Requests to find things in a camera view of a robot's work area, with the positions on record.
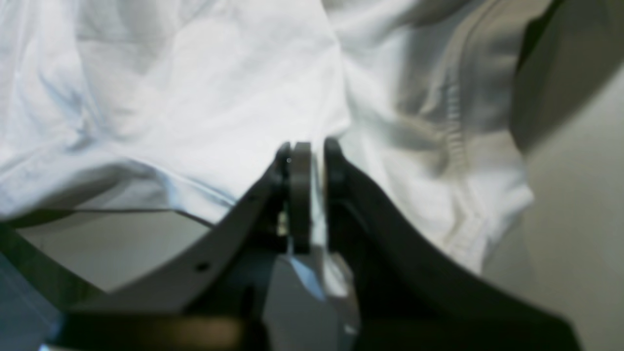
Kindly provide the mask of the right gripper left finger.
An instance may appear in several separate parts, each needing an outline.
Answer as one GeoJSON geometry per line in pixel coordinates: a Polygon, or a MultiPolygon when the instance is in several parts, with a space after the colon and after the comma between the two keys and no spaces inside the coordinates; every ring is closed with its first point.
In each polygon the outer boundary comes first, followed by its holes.
{"type": "Polygon", "coordinates": [[[272,351],[275,260],[310,251],[312,151],[286,142],[236,206],[170,262],[62,314],[46,351],[272,351]]]}

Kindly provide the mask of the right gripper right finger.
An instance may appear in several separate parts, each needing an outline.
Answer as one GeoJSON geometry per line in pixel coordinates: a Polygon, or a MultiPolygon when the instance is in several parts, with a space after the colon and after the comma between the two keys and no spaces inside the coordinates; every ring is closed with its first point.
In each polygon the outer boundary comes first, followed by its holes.
{"type": "Polygon", "coordinates": [[[579,351],[570,324],[498,290],[424,238],[325,140],[329,246],[354,277],[355,351],[579,351]]]}

